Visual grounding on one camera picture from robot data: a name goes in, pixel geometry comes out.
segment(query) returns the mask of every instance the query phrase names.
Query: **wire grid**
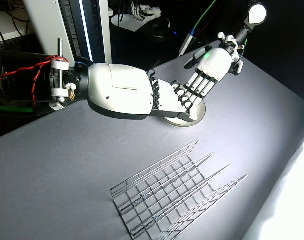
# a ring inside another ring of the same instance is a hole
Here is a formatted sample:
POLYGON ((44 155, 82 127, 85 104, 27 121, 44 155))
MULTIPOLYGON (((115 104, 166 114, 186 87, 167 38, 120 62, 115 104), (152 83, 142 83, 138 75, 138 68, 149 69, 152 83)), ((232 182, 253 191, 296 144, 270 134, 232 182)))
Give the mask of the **wire grid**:
POLYGON ((231 188, 213 190, 209 182, 225 168, 204 178, 189 158, 198 140, 181 148, 111 189, 115 206, 131 238, 174 239, 231 188))

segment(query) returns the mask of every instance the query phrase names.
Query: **red wire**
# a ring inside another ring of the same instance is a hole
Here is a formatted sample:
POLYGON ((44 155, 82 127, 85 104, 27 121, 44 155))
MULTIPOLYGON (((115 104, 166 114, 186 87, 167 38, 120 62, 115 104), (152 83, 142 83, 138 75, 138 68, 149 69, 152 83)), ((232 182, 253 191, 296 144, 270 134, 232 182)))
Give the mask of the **red wire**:
POLYGON ((7 72, 3 75, 0 76, 0 80, 5 77, 5 76, 8 76, 8 75, 13 75, 19 71, 23 71, 23 70, 32 70, 36 67, 39 67, 35 77, 33 78, 33 85, 32 85, 32 89, 31 89, 31 94, 32 94, 32 102, 33 102, 33 105, 35 106, 36 102, 36 98, 35 98, 35 95, 34 95, 34 91, 35 91, 35 83, 36 83, 36 80, 37 80, 37 77, 39 76, 39 74, 41 73, 41 69, 43 66, 45 66, 46 64, 49 64, 51 62, 51 60, 65 60, 67 62, 69 62, 66 58, 63 58, 63 57, 60 57, 60 56, 56 56, 56 55, 51 55, 51 56, 48 56, 45 58, 47 61, 42 61, 42 62, 38 62, 36 63, 34 66, 26 66, 26 67, 20 67, 18 69, 16 69, 15 71, 11 71, 11 72, 7 72))
POLYGON ((203 32, 206 27, 208 26, 208 24, 210 23, 210 21, 215 17, 215 15, 217 14, 217 12, 220 10, 221 6, 223 5, 224 0, 221 2, 220 6, 218 6, 216 12, 213 14, 213 16, 211 17, 211 19, 207 22, 207 24, 205 25, 205 27, 198 33, 198 35, 196 36, 196 38, 198 38, 198 36, 201 34, 201 32, 203 32))

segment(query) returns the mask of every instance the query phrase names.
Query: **white robotic hand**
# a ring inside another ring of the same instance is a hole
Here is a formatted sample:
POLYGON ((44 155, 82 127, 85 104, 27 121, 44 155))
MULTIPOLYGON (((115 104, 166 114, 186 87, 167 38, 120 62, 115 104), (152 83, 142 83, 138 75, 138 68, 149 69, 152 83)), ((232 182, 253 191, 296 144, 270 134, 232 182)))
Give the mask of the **white robotic hand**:
POLYGON ((135 19, 144 23, 161 17, 161 10, 158 7, 135 5, 133 1, 131 2, 131 13, 135 19))

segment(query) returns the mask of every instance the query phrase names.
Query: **metal rack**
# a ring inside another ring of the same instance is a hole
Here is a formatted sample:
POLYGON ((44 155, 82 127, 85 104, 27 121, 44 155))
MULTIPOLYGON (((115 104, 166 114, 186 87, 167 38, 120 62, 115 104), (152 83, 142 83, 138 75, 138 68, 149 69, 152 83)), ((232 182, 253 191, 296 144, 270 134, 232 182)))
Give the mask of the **metal rack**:
POLYGON ((244 180, 240 177, 218 189, 198 167, 213 153, 193 162, 189 155, 198 140, 174 152, 111 189, 115 206, 131 239, 172 240, 244 180))

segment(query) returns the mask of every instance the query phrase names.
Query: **green cable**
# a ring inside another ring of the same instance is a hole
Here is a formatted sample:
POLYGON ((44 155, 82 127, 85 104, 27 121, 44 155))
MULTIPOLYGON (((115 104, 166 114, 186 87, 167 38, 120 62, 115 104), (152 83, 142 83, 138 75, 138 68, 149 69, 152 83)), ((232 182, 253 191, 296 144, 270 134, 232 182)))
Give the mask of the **green cable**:
POLYGON ((18 113, 32 113, 33 108, 31 107, 14 107, 14 106, 1 106, 0 111, 3 112, 18 112, 18 113))
POLYGON ((207 13, 207 11, 210 10, 210 8, 213 6, 213 4, 216 2, 216 0, 214 0, 211 5, 207 8, 207 10, 205 10, 205 12, 202 14, 202 16, 200 17, 200 19, 197 21, 197 23, 194 26, 194 29, 197 27, 197 25, 201 22, 202 18, 204 17, 204 15, 207 13))

